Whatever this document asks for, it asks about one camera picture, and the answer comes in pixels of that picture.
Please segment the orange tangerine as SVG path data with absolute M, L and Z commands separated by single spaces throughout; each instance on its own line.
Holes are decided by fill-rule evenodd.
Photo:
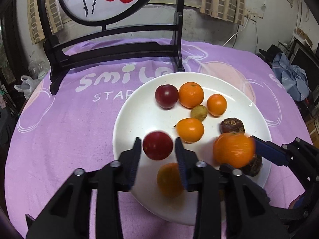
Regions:
M 171 162 L 160 167 L 156 182 L 160 192 L 168 198 L 176 198 L 184 191 L 178 163 Z
M 223 133 L 213 143 L 213 160 L 216 164 L 229 164 L 234 168 L 246 166 L 255 155 L 253 138 L 242 133 Z

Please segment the dark passion fruit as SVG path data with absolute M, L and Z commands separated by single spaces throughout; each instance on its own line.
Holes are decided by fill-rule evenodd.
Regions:
M 240 170 L 243 172 L 243 174 L 255 177 L 259 174 L 261 168 L 262 168 L 262 157 L 260 155 L 255 154 L 252 158 L 251 162 L 249 162 L 244 167 L 240 168 Z
M 221 133 L 245 133 L 243 122 L 238 118 L 226 118 L 220 124 Z

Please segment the yellow-orange citrus fruit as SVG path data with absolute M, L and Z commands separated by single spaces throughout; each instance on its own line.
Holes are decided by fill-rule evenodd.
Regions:
M 196 118 L 185 118 L 175 125 L 178 136 L 186 143 L 198 142 L 204 135 L 204 126 Z

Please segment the yellow-green longan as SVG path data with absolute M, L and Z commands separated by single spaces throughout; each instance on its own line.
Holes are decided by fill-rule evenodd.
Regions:
M 203 122 L 208 115 L 207 108 L 203 105 L 197 105 L 195 106 L 190 113 L 190 116 L 192 118 L 195 118 L 199 120 L 200 122 Z

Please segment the small orange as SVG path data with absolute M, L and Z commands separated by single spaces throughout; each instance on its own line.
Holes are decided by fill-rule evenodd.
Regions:
M 214 117 L 223 115 L 227 107 L 227 100 L 220 94 L 213 94 L 207 100 L 208 112 Z

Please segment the large orange fruit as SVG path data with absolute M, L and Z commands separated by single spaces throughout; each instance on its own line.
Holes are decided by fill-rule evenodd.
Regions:
M 204 100 L 203 88 L 195 82 L 184 83 L 178 92 L 180 104 L 187 109 L 193 109 Z

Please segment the dark red plum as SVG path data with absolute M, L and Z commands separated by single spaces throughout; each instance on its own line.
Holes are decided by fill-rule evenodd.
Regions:
M 178 99 L 179 92 L 173 85 L 161 85 L 155 90 L 155 100 L 165 110 L 174 107 Z

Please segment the black phone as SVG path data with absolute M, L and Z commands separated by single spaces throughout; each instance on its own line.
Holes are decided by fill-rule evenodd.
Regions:
M 26 223 L 27 223 L 27 228 L 30 229 L 30 227 L 34 223 L 35 219 L 31 215 L 25 214 L 25 220 L 26 220 Z

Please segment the white oval plate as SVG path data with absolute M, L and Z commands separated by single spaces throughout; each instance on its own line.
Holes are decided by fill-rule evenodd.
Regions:
M 203 122 L 204 135 L 193 144 L 183 146 L 197 154 L 199 160 L 214 168 L 213 141 L 220 135 L 219 125 L 226 119 L 235 117 L 243 122 L 247 136 L 255 136 L 264 141 L 271 140 L 267 123 L 256 105 L 239 89 L 217 77 L 194 72 L 171 73 L 157 77 L 139 87 L 123 104 L 117 116 L 114 134 L 114 158 L 118 159 L 123 151 L 131 149 L 135 139 L 153 131 L 166 132 L 172 140 L 178 135 L 175 125 L 190 116 L 190 110 L 177 103 L 172 109 L 164 110 L 155 101 L 155 90 L 160 85 L 171 84 L 176 88 L 184 83 L 198 83 L 204 90 L 204 98 L 221 94 L 226 98 L 226 112 L 218 118 L 208 115 Z M 160 192 L 156 176 L 161 166 L 176 162 L 172 152 L 166 159 L 153 161 L 145 153 L 141 154 L 134 186 L 131 189 L 135 199 L 156 216 L 182 225 L 194 225 L 197 209 L 197 193 L 183 192 L 179 197 L 170 199 Z

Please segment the blue cloth pile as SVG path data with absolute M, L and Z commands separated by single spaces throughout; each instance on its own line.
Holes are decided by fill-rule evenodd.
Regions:
M 278 53 L 272 62 L 272 70 L 284 89 L 294 101 L 303 101 L 309 96 L 308 79 L 305 70 L 290 64 L 284 53 Z

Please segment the black television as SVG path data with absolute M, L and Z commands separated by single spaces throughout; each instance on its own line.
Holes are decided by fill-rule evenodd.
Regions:
M 294 40 L 289 61 L 292 65 L 302 68 L 308 79 L 308 86 L 311 92 L 318 87 L 318 58 L 308 46 L 303 45 L 299 40 Z

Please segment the white plastic bag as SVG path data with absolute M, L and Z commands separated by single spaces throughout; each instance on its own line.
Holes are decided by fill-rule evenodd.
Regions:
M 28 100 L 33 94 L 34 90 L 38 87 L 41 80 L 40 79 L 32 79 L 27 75 L 21 76 L 21 84 L 14 85 L 15 90 L 20 93 L 23 93 L 26 100 Z

